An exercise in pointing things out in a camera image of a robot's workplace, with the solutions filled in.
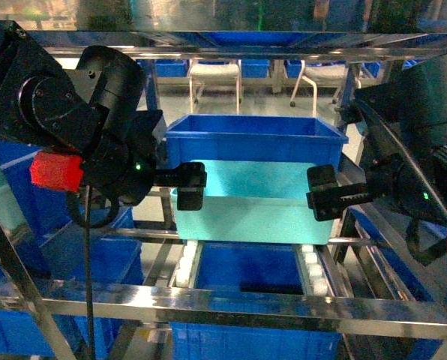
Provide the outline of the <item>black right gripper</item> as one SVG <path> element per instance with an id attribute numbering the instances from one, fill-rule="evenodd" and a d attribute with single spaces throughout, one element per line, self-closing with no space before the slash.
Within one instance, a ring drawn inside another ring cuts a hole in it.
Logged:
<path id="1" fill-rule="evenodd" d="M 315 220 L 338 219 L 348 207 L 375 197 L 393 212 L 443 225 L 443 166 L 431 146 L 362 100 L 354 100 L 352 108 L 366 125 L 361 167 L 367 184 L 340 186 L 332 165 L 309 168 L 307 204 Z"/>

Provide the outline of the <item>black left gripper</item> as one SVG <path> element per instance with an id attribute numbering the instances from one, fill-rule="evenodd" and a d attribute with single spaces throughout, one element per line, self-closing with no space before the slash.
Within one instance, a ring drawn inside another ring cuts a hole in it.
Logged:
<path id="1" fill-rule="evenodd" d="M 128 206 L 140 204 L 153 185 L 176 188 L 179 211 L 201 210 L 207 183 L 204 163 L 180 163 L 157 171 L 160 139 L 154 131 L 162 120 L 162 110 L 143 110 L 136 112 L 123 139 L 104 130 L 96 149 L 84 159 L 84 184 Z"/>

